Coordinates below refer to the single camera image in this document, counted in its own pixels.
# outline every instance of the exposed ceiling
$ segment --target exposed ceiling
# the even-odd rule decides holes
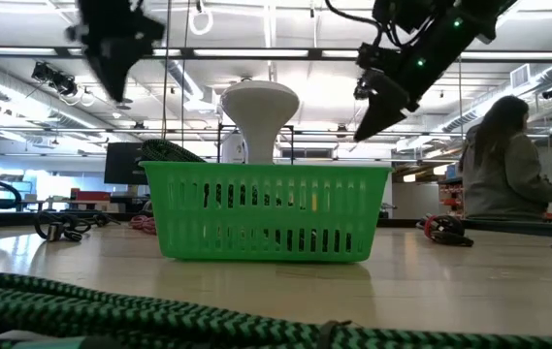
[[[362,41],[373,39],[373,29],[365,24],[345,20],[325,9],[322,1],[315,0],[205,0],[205,8],[213,15],[212,29],[204,35],[187,30],[187,8],[193,14],[195,1],[172,1],[169,41],[171,47],[194,48],[352,48]],[[146,0],[146,13],[166,20],[167,1]],[[370,16],[372,0],[340,0],[334,4],[359,16]],[[313,6],[317,16],[311,18]],[[0,0],[0,46],[10,47],[67,47],[64,29],[76,22],[74,0]],[[206,17],[195,19],[198,29],[206,25]],[[522,0],[510,15],[501,20],[498,39],[489,46],[474,42],[471,48],[496,50],[552,50],[552,0]],[[87,65],[75,59],[45,60],[55,69],[76,77],[76,82],[88,87],[94,103],[67,106],[101,121],[96,127],[130,128],[135,122],[145,122],[151,129],[161,127],[166,96],[168,128],[215,128],[220,115],[211,111],[197,112],[181,109],[178,84],[167,79],[162,61],[144,60],[130,72],[126,97],[133,100],[130,110],[119,110],[108,100]],[[10,88],[11,78],[40,88],[50,99],[57,94],[31,78],[36,63],[30,58],[1,58],[0,84]],[[352,62],[336,61],[257,61],[257,60],[194,60],[183,64],[187,74],[201,87],[210,87],[216,93],[243,78],[269,79],[272,64],[274,79],[293,89],[302,101],[301,107],[290,121],[298,129],[335,130],[337,124],[355,127],[364,112],[366,102],[355,101],[352,91],[360,74]],[[397,132],[433,132],[438,125],[449,120],[448,115],[506,83],[509,73],[521,64],[464,63],[453,64],[444,77],[424,96],[420,109],[407,120],[390,130]],[[180,125],[181,115],[185,123]],[[138,135],[140,139],[156,135]],[[213,135],[188,136],[188,140],[214,140]],[[335,136],[308,137],[307,141],[334,142]],[[378,143],[394,144],[399,137],[376,138]]]

